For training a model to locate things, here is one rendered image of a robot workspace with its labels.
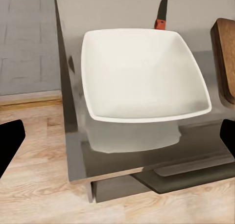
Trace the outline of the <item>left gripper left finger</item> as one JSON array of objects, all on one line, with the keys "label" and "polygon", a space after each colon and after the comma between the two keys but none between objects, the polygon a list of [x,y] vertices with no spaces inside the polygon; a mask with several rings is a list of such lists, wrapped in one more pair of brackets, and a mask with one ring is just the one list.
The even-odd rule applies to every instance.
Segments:
[{"label": "left gripper left finger", "polygon": [[0,125],[0,178],[25,138],[21,119]]}]

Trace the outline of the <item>parer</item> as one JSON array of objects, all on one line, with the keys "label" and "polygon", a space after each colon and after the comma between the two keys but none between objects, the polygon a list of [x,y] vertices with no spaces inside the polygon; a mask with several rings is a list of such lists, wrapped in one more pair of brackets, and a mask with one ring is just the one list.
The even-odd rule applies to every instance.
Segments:
[{"label": "parer", "polygon": [[156,30],[165,29],[167,14],[167,0],[162,0],[158,12],[158,18],[156,19]]}]

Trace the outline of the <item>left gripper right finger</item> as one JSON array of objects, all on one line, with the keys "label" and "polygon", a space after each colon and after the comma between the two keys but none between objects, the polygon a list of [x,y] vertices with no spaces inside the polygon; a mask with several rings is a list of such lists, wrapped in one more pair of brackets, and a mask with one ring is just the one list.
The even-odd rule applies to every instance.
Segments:
[{"label": "left gripper right finger", "polygon": [[235,121],[229,119],[223,120],[220,138],[235,158]]}]

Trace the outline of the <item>bowl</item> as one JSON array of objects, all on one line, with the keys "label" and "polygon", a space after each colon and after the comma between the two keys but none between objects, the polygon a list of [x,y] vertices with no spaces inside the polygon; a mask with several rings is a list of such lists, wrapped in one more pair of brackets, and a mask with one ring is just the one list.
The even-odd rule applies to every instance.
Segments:
[{"label": "bowl", "polygon": [[82,44],[81,73],[87,108],[97,121],[164,122],[212,110],[201,70],[174,31],[88,31]]}]

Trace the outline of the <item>cutting board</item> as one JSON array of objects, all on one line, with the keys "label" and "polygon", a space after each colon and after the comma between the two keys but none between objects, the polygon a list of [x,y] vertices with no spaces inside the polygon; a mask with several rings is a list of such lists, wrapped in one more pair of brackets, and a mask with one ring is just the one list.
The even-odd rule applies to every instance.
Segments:
[{"label": "cutting board", "polygon": [[218,18],[213,27],[224,95],[235,104],[235,21]]}]

